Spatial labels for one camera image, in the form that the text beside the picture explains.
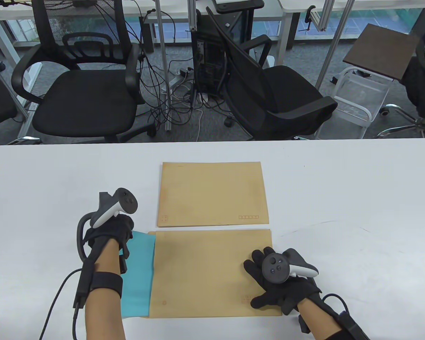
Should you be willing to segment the person's right hand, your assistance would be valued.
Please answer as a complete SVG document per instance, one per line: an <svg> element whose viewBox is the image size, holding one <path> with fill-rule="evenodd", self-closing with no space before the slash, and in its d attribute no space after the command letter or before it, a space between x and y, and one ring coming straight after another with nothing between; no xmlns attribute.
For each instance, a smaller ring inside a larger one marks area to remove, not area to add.
<svg viewBox="0 0 425 340"><path fill-rule="evenodd" d="M306 278L291 277L282 284L274 284L266 280L262 273L262 263L275 251L271 247L265 247L251 253L251 260L245 260L245 271L259 284L265 292L251 300L251 307L261 309L265 306L279 306L284 315L288 315L293 309L298 310L298 304L313 295L319 295L321 290Z"/></svg>

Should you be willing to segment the person's left hand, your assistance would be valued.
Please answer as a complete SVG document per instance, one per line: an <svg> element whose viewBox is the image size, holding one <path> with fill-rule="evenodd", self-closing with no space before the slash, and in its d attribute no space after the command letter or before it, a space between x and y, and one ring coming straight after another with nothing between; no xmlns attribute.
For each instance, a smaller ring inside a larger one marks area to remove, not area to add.
<svg viewBox="0 0 425 340"><path fill-rule="evenodd" d="M124 259L128 259L129 250L127 242L133 238L132 231L134 228L133 220L124 214L118 214L111 217L98 228L88 228L83 240L80 241L80 250L88 243L89 247L95 254L94 259L98 259L109 240L117 241L119 250L122 250Z"/></svg>

